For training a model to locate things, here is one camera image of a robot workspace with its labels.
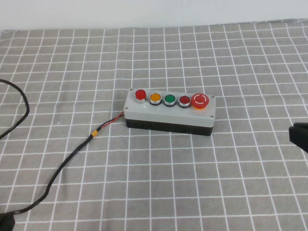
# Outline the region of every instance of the black wire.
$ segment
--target black wire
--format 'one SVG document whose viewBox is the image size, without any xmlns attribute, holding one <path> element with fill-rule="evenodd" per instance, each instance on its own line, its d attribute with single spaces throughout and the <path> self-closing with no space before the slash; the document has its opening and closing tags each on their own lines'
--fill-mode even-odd
<svg viewBox="0 0 308 231">
<path fill-rule="evenodd" d="M 25 105 L 26 105 L 26 113 L 24 114 L 24 116 L 21 117 L 20 120 L 18 120 L 13 126 L 11 126 L 11 128 L 9 128 L 5 133 L 0 135 L 0 140 L 1 140 L 3 137 L 5 137 L 7 134 L 9 134 L 11 131 L 13 131 L 18 125 L 20 125 L 26 119 L 26 117 L 28 116 L 28 114 L 30 112 L 30 106 L 29 106 L 28 99 L 27 99 L 26 95 L 17 85 L 15 85 L 15 84 L 7 81 L 7 80 L 4 80 L 4 79 L 0 79 L 0 82 L 6 83 L 6 84 L 12 86 L 13 88 L 15 88 L 16 90 L 18 90 L 19 93 L 21 94 L 21 96 L 23 97 Z"/>
<path fill-rule="evenodd" d="M 102 126 L 104 126 L 105 124 L 113 121 L 115 118 L 110 119 L 106 122 L 104 122 L 102 125 L 100 125 L 96 130 L 99 131 L 101 130 Z M 89 137 L 82 143 L 80 144 L 64 161 L 63 163 L 59 166 L 59 168 L 56 170 L 56 172 L 53 174 L 52 178 L 50 179 L 50 181 L 47 184 L 46 190 L 44 192 L 44 194 L 37 199 L 33 204 L 29 205 L 26 208 L 23 209 L 19 209 L 19 210 L 15 210 L 12 212 L 7 212 L 7 213 L 3 213 L 2 215 L 16 215 L 16 214 L 21 214 L 21 213 L 25 213 L 27 211 L 29 211 L 30 209 L 34 208 L 35 206 L 37 206 L 39 203 L 41 203 L 48 195 L 49 190 L 54 182 L 54 180 L 56 179 L 56 177 L 58 176 L 58 174 L 61 172 L 61 170 L 64 168 L 64 166 L 74 157 L 74 155 L 76 155 L 84 146 L 86 146 L 91 140 L 93 139 L 93 135 L 89 135 Z"/>
<path fill-rule="evenodd" d="M 18 90 L 20 92 L 20 94 L 22 95 L 23 99 L 24 99 L 24 102 L 25 102 L 25 105 L 26 105 L 26 113 L 25 115 L 19 120 L 17 121 L 10 129 L 8 129 L 5 133 L 3 133 L 2 135 L 0 135 L 0 140 L 5 137 L 7 134 L 9 134 L 11 131 L 13 131 L 18 125 L 20 125 L 24 119 L 28 116 L 29 112 L 30 112 L 30 107 L 29 107 L 29 103 L 28 103 L 28 100 L 27 100 L 27 97 L 26 95 L 24 94 L 24 92 L 18 87 L 16 86 L 15 84 L 7 81 L 7 80 L 4 80 L 4 79 L 0 79 L 0 82 L 2 83 L 6 83 L 12 87 L 14 87 L 16 90 Z M 102 129 L 102 126 L 104 126 L 105 124 L 113 121 L 114 119 L 116 119 L 117 117 L 113 118 L 113 119 L 110 119 L 106 122 L 104 122 L 102 125 L 100 125 L 96 131 L 100 131 Z M 46 190 L 44 192 L 44 194 L 39 198 L 37 199 L 34 203 L 32 203 L 31 205 L 29 205 L 28 207 L 26 208 L 23 208 L 23 209 L 19 209 L 19 210 L 15 210 L 15 211 L 11 211 L 11 212 L 7 212 L 7 213 L 2 213 L 1 215 L 16 215 L 16 214 L 21 214 L 21 213 L 25 213 L 27 211 L 29 211 L 30 209 L 34 208 L 35 206 L 37 206 L 39 203 L 41 203 L 48 195 L 49 191 L 50 191 L 50 188 L 54 182 L 54 180 L 56 179 L 56 177 L 59 175 L 59 173 L 61 172 L 61 170 L 64 168 L 64 166 L 74 157 L 74 155 L 76 155 L 84 146 L 86 146 L 91 140 L 93 139 L 93 135 L 89 135 L 89 137 L 82 143 L 80 144 L 64 161 L 63 163 L 58 167 L 58 169 L 56 170 L 56 172 L 53 174 L 53 176 L 51 177 L 50 181 L 48 182 L 47 184 L 47 187 L 46 187 Z"/>
</svg>

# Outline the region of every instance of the emergency stop button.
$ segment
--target emergency stop button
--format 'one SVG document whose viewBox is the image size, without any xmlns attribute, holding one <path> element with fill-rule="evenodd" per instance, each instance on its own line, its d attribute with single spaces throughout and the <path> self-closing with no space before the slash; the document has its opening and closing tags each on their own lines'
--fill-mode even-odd
<svg viewBox="0 0 308 231">
<path fill-rule="evenodd" d="M 204 109 L 209 103 L 207 95 L 202 93 L 194 94 L 192 96 L 192 106 L 196 109 Z"/>
</svg>

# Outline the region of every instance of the red indicator light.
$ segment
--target red indicator light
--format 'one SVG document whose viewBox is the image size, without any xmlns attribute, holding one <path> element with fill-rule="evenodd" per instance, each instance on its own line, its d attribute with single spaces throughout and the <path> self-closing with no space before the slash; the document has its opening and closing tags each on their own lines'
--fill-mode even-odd
<svg viewBox="0 0 308 231">
<path fill-rule="evenodd" d="M 142 89 L 137 90 L 135 94 L 136 94 L 136 99 L 137 100 L 144 100 L 144 99 L 146 99 L 145 90 L 142 90 Z"/>
</svg>

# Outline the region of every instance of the gray tablecloth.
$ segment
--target gray tablecloth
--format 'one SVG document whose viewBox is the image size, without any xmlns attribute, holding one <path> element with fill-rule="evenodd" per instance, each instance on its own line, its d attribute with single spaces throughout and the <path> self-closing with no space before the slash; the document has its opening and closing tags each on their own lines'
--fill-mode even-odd
<svg viewBox="0 0 308 231">
<path fill-rule="evenodd" d="M 36 200 L 129 88 L 216 95 L 211 137 L 105 128 L 15 231 L 307 230 L 308 23 L 0 32 L 29 117 L 0 141 L 0 212 Z M 25 111 L 0 85 L 0 132 Z"/>
</svg>

